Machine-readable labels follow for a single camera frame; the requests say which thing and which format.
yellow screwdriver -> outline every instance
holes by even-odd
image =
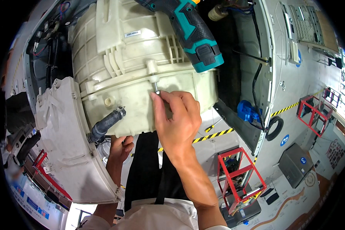
[[[216,123],[214,123],[213,125],[211,125],[210,127],[208,127],[207,129],[205,129],[205,132],[211,131],[211,129],[213,129],[213,127],[215,127],[215,125],[216,125],[217,123],[219,123],[221,120],[222,120],[222,118],[221,118],[220,120],[218,120]]]

blue circle sign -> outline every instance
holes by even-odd
[[[289,140],[289,134],[284,137],[284,139],[281,141],[280,146],[285,145],[285,143]]]
[[[299,57],[299,64],[302,63],[302,55],[300,54],[300,50],[298,50],[298,57]]]
[[[305,159],[305,158],[300,158],[300,162],[301,162],[302,164],[305,164],[305,163],[307,163],[307,159]]]

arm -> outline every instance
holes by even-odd
[[[111,142],[112,143],[111,143],[111,148],[110,148],[110,155],[107,160],[106,170],[110,174],[110,177],[113,180],[113,182],[118,187],[120,187],[121,169],[122,169],[124,160],[128,157],[130,151],[134,147],[133,137],[122,136],[122,137],[116,138],[115,136],[112,136]],[[118,203],[99,204],[97,205],[97,208],[93,214],[95,216],[102,217],[110,224],[110,226],[112,226],[114,222],[114,216],[116,214],[117,206],[118,206]]]
[[[206,173],[197,161],[192,146],[202,123],[199,102],[188,92],[161,91],[161,98],[151,93],[155,126],[162,147],[176,168],[184,191],[198,212],[199,229],[227,226],[222,217],[216,192]],[[167,119],[164,102],[170,104],[173,117]]]

red metal frame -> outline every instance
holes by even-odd
[[[330,100],[327,100],[327,97],[326,97],[327,91],[330,92],[330,96],[329,96]],[[331,92],[331,90],[329,90],[328,88],[324,89],[324,95],[323,95],[324,100],[329,102],[330,104],[332,104],[332,102],[336,102],[336,105],[332,104],[333,106],[335,106],[335,108],[338,107],[338,103],[340,101],[340,97],[341,97],[340,93],[338,93],[338,96],[336,96],[335,92]]]
[[[327,122],[329,120],[329,118],[331,117],[331,114],[333,112],[332,108],[330,106],[328,106],[327,104],[323,103],[322,101],[320,101],[315,107],[311,106],[310,104],[306,103],[306,101],[308,101],[309,99],[311,98],[315,98],[319,101],[318,98],[316,98],[315,96],[313,95],[310,95],[304,99],[301,99],[300,101],[300,106],[299,106],[299,110],[298,110],[298,119],[301,120],[304,124],[306,124],[308,126],[308,128],[310,128],[315,134],[317,134],[317,136],[321,137],[325,131],[325,128],[327,126]],[[320,108],[322,105],[325,105],[327,106],[330,111],[327,113],[327,115],[324,115],[321,111],[318,110],[318,108]],[[310,117],[310,120],[309,122],[305,122],[302,118],[301,118],[301,114],[302,114],[302,111],[303,111],[303,107],[304,105],[306,105],[307,107],[311,108],[312,109],[312,115]],[[322,127],[322,130],[321,130],[321,133],[319,134],[316,130],[314,130],[312,128],[312,125],[313,125],[313,120],[315,118],[315,114],[318,114],[319,115],[319,118],[321,121],[323,121],[323,127]]]
[[[73,200],[70,195],[65,192],[65,190],[60,187],[55,181],[54,179],[52,179],[48,174],[46,174],[45,170],[42,168],[41,164],[43,162],[43,160],[47,157],[47,153],[44,150],[41,150],[40,154],[38,154],[37,158],[35,159],[35,161],[33,162],[32,167],[36,170],[36,173],[38,173],[38,171],[41,172],[41,174],[46,177],[46,179],[53,185],[55,186],[55,188],[57,190],[59,190],[62,194],[64,194],[64,196],[66,196],[68,199]]]
[[[234,154],[237,154],[239,152],[242,152],[244,154],[242,154],[241,158],[239,159],[239,169],[237,171],[234,171],[234,172],[231,172],[229,173],[226,166],[225,166],[225,163],[224,163],[224,160],[223,158],[225,157],[228,157],[230,155],[234,155]],[[243,168],[240,168],[240,165],[241,165],[241,162],[242,162],[242,159],[243,157],[246,156],[246,158],[249,160],[250,164],[248,166],[245,166]],[[245,152],[245,150],[240,147],[240,148],[237,148],[237,149],[234,149],[234,150],[231,150],[229,152],[225,152],[225,153],[222,153],[220,155],[217,156],[217,159],[218,159],[218,167],[217,167],[217,182],[218,182],[218,185],[221,189],[221,193],[222,193],[222,196],[224,198],[224,201],[225,201],[225,204],[226,204],[226,208],[229,212],[229,214],[232,214],[233,211],[235,210],[235,207],[240,203],[240,202],[244,202],[248,199],[250,199],[251,197],[253,197],[254,195],[258,194],[259,192],[262,192],[264,191],[267,186],[265,184],[265,182],[263,181],[262,177],[260,176],[259,172],[257,171],[256,167],[254,166],[253,162],[251,161],[251,159],[249,158],[248,154]],[[224,174],[225,174],[225,185],[224,185],[224,189],[222,189],[221,187],[221,184],[220,184],[220,180],[219,180],[219,177],[220,177],[220,168],[223,168],[224,170]],[[238,175],[241,175],[245,172],[249,172],[250,174],[247,175],[247,177],[251,177],[252,176],[252,173],[253,171],[257,174],[257,176],[259,177],[259,180],[261,181],[262,183],[262,188],[257,191],[255,194],[249,196],[249,197],[245,197],[244,199],[242,199],[238,193],[236,192],[236,189],[235,189],[235,186],[234,186],[234,183],[232,182],[232,178],[233,177],[236,177]],[[248,184],[248,181],[249,181],[249,178],[246,182],[246,184],[243,186],[243,192],[244,194],[247,194],[247,192],[245,191],[245,187],[247,186]],[[227,188],[228,186],[230,186],[230,189],[232,191],[232,194],[234,195],[234,198],[235,198],[235,202],[229,207],[228,205],[228,202],[227,202],[227,199],[226,199],[226,191],[227,191]]]

teal drill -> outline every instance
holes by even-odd
[[[135,0],[152,12],[168,15],[180,45],[197,72],[224,63],[219,46],[206,23],[194,9],[200,0]]]

